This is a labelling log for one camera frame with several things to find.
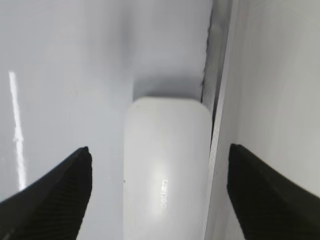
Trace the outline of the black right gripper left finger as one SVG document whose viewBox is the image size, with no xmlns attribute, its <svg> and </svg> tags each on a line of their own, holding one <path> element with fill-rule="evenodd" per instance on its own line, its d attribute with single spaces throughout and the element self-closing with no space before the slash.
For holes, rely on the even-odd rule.
<svg viewBox="0 0 320 240">
<path fill-rule="evenodd" d="M 75 240 L 93 185 L 92 156 L 78 148 L 46 175 L 0 203 L 2 240 Z"/>
</svg>

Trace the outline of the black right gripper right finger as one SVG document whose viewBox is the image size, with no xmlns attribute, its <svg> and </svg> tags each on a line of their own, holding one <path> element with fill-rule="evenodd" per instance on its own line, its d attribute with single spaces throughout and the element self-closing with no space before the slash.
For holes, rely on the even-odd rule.
<svg viewBox="0 0 320 240">
<path fill-rule="evenodd" d="M 320 199 L 239 144 L 228 156 L 227 192 L 246 240 L 318 240 Z"/>
</svg>

